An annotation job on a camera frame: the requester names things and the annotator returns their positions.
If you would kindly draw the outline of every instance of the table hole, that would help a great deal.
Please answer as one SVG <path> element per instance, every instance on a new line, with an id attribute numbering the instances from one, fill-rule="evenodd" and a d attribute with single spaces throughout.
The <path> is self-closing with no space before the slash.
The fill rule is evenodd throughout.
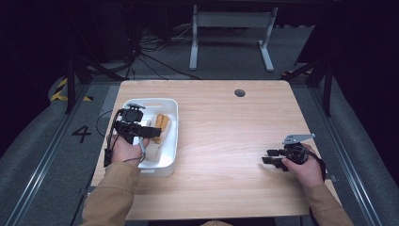
<path id="1" fill-rule="evenodd" d="M 234 94 L 235 94 L 237 97 L 244 97 L 244 96 L 246 95 L 246 92 L 243 91 L 242 89 L 236 89 L 235 92 L 234 92 Z"/>

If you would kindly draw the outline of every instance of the white plastic tray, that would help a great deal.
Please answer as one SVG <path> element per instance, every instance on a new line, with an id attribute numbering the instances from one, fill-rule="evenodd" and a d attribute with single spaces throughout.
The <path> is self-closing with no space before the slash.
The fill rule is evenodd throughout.
<path id="1" fill-rule="evenodd" d="M 143 112 L 143 119 L 140 124 L 145 126 L 152 119 L 153 115 L 168 115 L 171 125 L 168 135 L 162 143 L 159 161 L 147 161 L 146 159 L 138 165 L 143 176 L 169 176 L 175 170 L 176 148 L 178 140 L 179 114 L 176 101 L 168 98 L 147 98 L 131 99 L 123 105 L 129 108 L 128 104 L 145 106 L 140 109 Z"/>

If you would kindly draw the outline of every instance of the dark floor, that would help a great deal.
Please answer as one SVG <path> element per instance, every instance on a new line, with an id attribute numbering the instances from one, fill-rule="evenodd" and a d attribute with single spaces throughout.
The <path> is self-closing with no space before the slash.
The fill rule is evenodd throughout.
<path id="1" fill-rule="evenodd" d="M 176 32 L 183 32 L 187 27 L 179 26 Z M 275 67 L 272 73 L 266 71 L 257 47 L 262 30 L 240 30 L 237 34 L 226 29 L 209 29 L 200 34 L 195 72 L 188 70 L 191 36 L 182 34 L 180 38 L 184 39 L 173 41 L 162 50 L 144 52 L 150 57 L 139 56 L 132 65 L 135 75 L 129 72 L 128 77 L 280 79 L 283 72 L 300 66 L 295 67 L 294 62 L 311 30 L 303 26 L 273 29 L 268 44 Z M 116 61 L 104 65 L 115 68 L 120 64 Z M 121 76 L 126 73 L 126 69 L 118 72 Z M 311 131 L 316 134 L 314 140 L 327 163 L 328 173 L 334 177 L 335 188 L 348 215 L 355 225 L 399 225 L 398 187 L 338 84 L 333 83 L 331 117 L 327 118 L 320 107 L 323 83 L 318 89 L 309 89 L 304 83 L 306 79 L 307 75 L 301 75 L 291 81 L 293 92 Z M 49 97 L 59 81 L 49 90 Z M 66 102 L 53 101 L 15 139 L 0 159 L 1 225 L 7 222 L 9 225 L 78 225 L 81 222 L 82 194 L 90 181 L 109 122 L 109 115 L 103 113 L 113 108 L 119 83 L 104 75 L 93 75 L 89 86 L 77 83 L 78 96 L 93 97 L 92 101 L 78 102 L 69 115 L 64 114 Z M 86 127 L 91 134 L 84 140 L 73 135 Z M 38 184 L 29 184 L 31 179 Z M 275 221 L 279 226 L 299 225 L 299 217 L 275 218 Z M 148 225 L 148 222 L 126 224 Z M 304 225 L 311 225 L 307 216 Z"/>

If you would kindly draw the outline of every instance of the person's left hand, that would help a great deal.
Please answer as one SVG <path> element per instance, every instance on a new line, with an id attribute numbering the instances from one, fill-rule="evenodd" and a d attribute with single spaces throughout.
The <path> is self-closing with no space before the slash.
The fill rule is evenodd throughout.
<path id="1" fill-rule="evenodd" d="M 149 143 L 150 140 L 148 138 L 143 139 L 144 147 L 147 147 Z M 128 159 L 132 159 L 126 162 L 137 167 L 138 164 L 140 164 L 142 152 L 139 144 L 132 145 L 128 143 L 122 136 L 112 135 L 110 147 L 113 147 L 111 162 L 123 162 Z"/>

